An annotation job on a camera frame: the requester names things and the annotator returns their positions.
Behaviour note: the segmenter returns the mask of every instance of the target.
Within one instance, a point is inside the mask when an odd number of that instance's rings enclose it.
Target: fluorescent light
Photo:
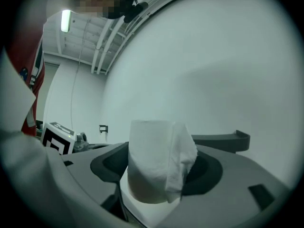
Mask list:
[[[68,32],[70,30],[71,11],[63,10],[61,16],[61,31]]]

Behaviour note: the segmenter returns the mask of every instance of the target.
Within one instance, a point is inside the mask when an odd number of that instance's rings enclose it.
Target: red jacket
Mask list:
[[[26,10],[20,8],[12,40],[5,46],[17,73],[36,96],[32,106],[32,115],[30,112],[22,126],[22,132],[33,136],[36,136],[37,97],[45,72],[42,34],[43,26],[47,21],[47,0],[35,0],[35,2],[36,4],[33,5],[28,4]]]

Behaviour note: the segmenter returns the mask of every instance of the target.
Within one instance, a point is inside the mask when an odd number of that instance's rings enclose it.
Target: ceiling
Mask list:
[[[124,17],[110,20],[72,13],[70,30],[61,31],[61,13],[47,20],[43,32],[43,50],[46,63],[54,58],[68,58],[91,67],[92,73],[107,74],[136,30],[153,14],[173,0],[138,0],[149,3],[131,23]]]

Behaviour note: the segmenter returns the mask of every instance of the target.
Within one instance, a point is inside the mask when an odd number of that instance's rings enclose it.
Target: toilet paper roll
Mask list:
[[[143,203],[173,202],[197,157],[196,145],[184,123],[132,121],[128,184]]]

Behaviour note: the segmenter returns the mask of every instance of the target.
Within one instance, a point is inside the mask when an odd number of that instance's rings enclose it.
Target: white tissue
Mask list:
[[[128,184],[143,203],[173,202],[197,157],[196,145],[183,123],[132,121]]]

